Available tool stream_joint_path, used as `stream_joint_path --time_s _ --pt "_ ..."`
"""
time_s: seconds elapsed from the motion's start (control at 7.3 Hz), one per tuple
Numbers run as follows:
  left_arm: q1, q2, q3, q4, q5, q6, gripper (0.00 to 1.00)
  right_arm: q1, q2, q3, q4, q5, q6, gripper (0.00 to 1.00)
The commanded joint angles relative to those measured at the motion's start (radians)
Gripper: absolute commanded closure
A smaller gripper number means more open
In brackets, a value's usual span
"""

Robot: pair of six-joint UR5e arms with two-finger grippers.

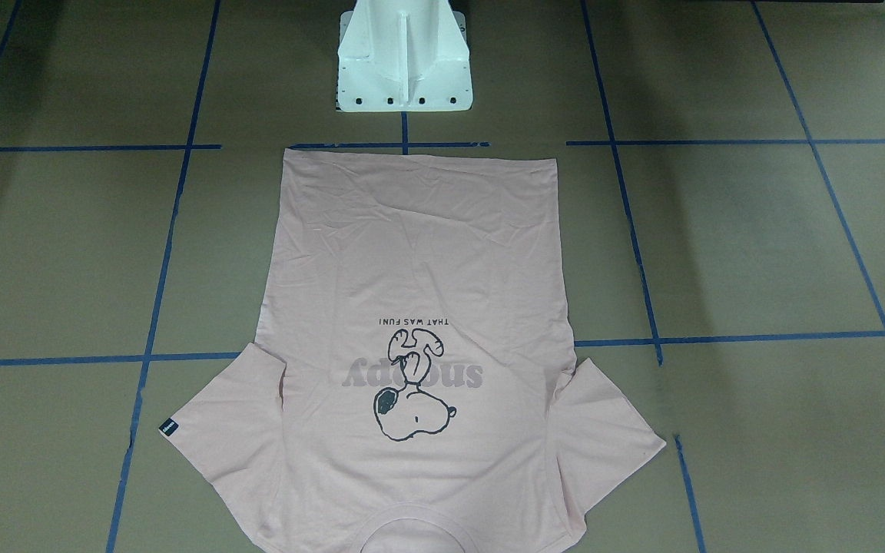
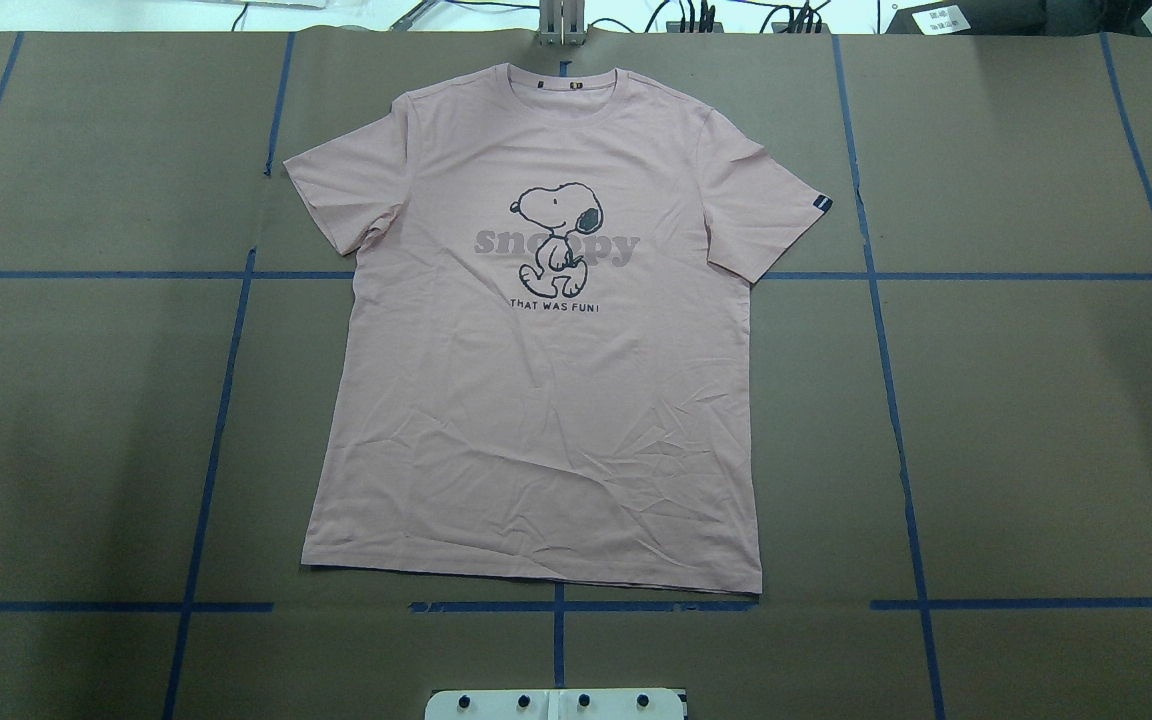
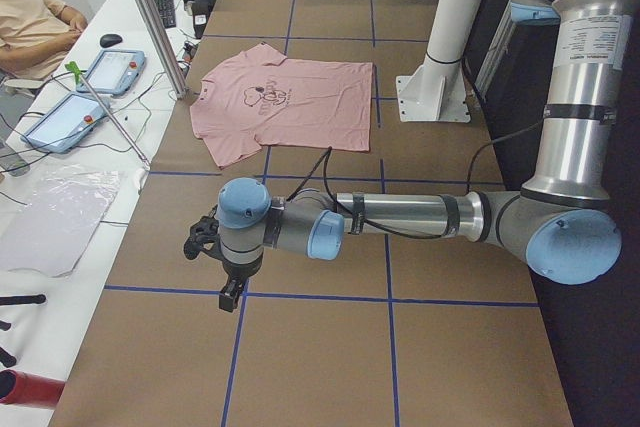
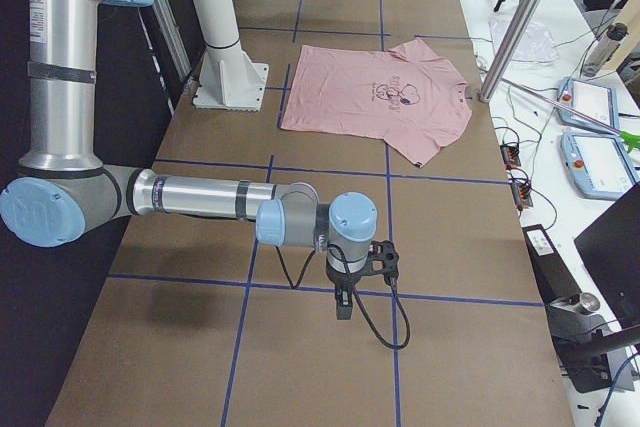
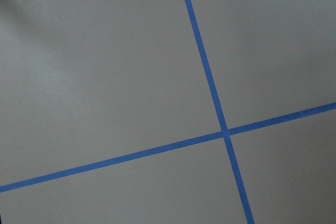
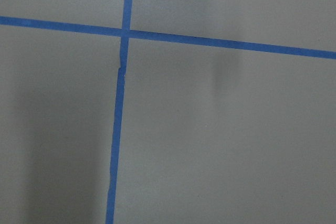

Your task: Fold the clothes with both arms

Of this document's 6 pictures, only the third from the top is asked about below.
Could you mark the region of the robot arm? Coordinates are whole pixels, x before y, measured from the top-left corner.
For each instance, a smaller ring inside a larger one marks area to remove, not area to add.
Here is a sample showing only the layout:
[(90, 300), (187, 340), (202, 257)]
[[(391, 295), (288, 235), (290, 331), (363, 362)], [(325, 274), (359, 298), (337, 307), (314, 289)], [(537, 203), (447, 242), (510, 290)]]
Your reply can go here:
[(228, 276), (220, 308), (237, 307), (266, 248), (331, 260), (345, 234), (366, 231), (487, 242), (560, 284), (606, 273), (620, 254), (621, 235), (605, 211), (601, 177), (638, 8), (639, 0), (512, 0), (515, 22), (559, 24), (535, 173), (518, 191), (282, 198), (249, 178), (226, 183), (210, 215), (211, 254)]

